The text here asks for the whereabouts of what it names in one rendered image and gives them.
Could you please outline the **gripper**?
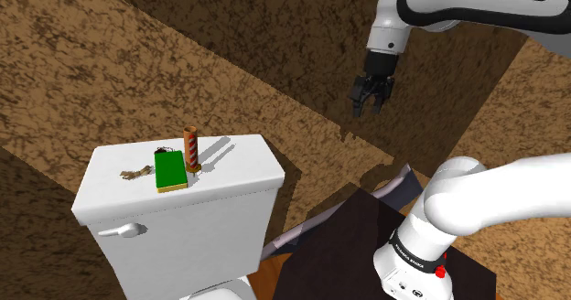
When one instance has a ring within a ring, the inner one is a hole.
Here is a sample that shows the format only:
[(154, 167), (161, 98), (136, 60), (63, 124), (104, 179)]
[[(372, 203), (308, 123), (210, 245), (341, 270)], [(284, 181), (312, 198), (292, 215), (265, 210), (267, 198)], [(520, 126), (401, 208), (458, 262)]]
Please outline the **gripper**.
[(395, 68), (399, 56), (368, 50), (363, 70), (364, 76), (357, 76), (350, 90), (349, 98), (352, 102), (352, 115), (360, 117), (365, 101), (374, 95), (372, 112), (379, 114), (384, 103), (391, 97)]

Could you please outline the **grey purple rug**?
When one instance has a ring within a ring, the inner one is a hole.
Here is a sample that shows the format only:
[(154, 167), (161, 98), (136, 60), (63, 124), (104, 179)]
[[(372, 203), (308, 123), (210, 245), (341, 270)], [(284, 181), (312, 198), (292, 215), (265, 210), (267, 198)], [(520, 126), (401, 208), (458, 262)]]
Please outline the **grey purple rug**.
[[(397, 177), (390, 180), (385, 186), (373, 191), (372, 195), (392, 209), (399, 211), (417, 198), (422, 191), (423, 188), (413, 169), (405, 164)], [(342, 204), (343, 202), (340, 202), (270, 241), (263, 247), (260, 261), (295, 252)]]

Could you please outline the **red white striped brown cylinder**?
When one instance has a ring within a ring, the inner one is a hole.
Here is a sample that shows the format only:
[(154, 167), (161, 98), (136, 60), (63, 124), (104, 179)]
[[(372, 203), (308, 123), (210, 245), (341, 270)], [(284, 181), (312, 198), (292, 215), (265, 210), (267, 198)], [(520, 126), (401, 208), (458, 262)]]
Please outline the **red white striped brown cylinder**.
[(198, 154), (198, 130), (195, 126), (185, 126), (183, 129), (183, 139), (185, 146), (185, 168), (186, 171), (195, 176), (201, 170)]

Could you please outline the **green and yellow sponge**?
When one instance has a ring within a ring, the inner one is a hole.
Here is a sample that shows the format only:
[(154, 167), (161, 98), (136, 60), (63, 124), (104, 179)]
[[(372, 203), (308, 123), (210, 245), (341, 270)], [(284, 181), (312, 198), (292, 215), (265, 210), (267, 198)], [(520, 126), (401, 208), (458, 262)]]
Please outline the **green and yellow sponge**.
[(158, 193), (188, 187), (188, 177), (181, 151), (155, 154), (156, 190)]

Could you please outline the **white toilet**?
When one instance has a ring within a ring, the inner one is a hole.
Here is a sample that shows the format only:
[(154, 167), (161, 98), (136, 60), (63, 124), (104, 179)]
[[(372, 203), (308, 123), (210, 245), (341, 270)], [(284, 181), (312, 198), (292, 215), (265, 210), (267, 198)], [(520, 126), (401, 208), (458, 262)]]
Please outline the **white toilet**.
[(160, 193), (152, 165), (173, 138), (95, 148), (72, 212), (98, 243), (126, 300), (256, 300), (248, 275), (285, 173), (259, 134), (202, 136), (202, 169), (184, 189)]

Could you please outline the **small tan twig-like object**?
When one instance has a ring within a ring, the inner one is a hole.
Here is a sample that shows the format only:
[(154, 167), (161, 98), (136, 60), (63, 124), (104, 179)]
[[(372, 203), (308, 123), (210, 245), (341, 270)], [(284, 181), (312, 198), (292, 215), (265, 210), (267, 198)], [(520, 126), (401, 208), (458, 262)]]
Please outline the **small tan twig-like object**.
[(122, 171), (120, 177), (126, 180), (132, 180), (141, 176), (149, 175), (153, 170), (151, 166), (144, 166), (143, 168), (136, 171)]

